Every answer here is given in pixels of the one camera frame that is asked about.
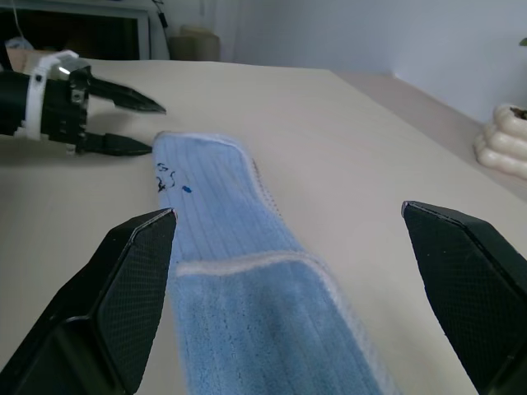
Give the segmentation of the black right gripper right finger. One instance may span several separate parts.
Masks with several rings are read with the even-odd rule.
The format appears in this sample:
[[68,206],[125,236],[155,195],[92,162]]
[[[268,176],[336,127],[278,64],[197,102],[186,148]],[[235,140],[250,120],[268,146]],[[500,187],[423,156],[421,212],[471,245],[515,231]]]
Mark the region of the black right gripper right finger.
[[527,259],[490,223],[406,201],[427,299],[478,395],[527,395]]

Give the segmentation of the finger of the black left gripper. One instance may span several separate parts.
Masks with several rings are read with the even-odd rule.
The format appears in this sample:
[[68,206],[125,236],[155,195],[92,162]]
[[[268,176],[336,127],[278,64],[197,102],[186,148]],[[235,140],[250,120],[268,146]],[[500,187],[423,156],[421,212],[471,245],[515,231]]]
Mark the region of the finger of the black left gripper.
[[162,105],[139,91],[96,77],[88,79],[88,92],[103,100],[110,100],[116,107],[123,109],[158,114],[166,112]]
[[107,156],[143,156],[152,152],[152,147],[116,134],[86,133],[77,144],[78,153],[96,153]]

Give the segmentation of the light blue fluffy towel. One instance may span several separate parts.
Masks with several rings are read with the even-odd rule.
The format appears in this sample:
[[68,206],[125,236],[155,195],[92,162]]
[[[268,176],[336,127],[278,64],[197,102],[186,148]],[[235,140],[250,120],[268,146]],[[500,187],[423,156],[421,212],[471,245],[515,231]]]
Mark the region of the light blue fluffy towel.
[[188,395],[401,395],[237,142],[163,132],[153,157],[177,215],[167,290]]

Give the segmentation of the white framed dark cabinet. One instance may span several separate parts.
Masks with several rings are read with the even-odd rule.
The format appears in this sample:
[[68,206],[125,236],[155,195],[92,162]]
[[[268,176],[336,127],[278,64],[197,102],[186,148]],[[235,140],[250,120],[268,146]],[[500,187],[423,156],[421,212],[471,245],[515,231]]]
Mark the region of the white framed dark cabinet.
[[151,58],[148,7],[134,0],[0,0],[0,41],[85,58]]

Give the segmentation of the cream ribbed ceramic vase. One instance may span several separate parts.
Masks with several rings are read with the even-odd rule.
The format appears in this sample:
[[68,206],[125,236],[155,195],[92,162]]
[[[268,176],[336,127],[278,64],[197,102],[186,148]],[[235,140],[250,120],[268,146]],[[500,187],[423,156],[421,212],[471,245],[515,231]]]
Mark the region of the cream ribbed ceramic vase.
[[497,106],[473,150],[480,165],[527,180],[527,109]]

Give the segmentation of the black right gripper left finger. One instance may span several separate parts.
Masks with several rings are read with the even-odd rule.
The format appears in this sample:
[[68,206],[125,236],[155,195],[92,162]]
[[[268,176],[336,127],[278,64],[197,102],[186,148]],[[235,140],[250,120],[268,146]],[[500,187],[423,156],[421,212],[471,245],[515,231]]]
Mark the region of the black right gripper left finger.
[[166,294],[177,215],[110,230],[0,371],[0,395],[135,395]]

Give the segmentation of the brown cardboard box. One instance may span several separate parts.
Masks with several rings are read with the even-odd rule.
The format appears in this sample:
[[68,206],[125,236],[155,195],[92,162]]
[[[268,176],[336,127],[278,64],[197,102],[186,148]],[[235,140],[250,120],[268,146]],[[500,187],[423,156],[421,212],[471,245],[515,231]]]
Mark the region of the brown cardboard box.
[[29,49],[7,49],[7,55],[12,65],[12,69],[15,72],[25,74],[29,74],[42,57],[50,54],[54,54],[54,52]]

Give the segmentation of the beige bin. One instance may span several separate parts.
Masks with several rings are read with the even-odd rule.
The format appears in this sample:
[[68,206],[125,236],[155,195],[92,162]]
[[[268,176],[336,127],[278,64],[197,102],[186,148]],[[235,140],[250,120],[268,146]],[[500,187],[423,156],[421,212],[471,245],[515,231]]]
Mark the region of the beige bin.
[[219,62],[221,59],[220,38],[198,26],[181,26],[179,34],[168,39],[168,49],[171,60]]

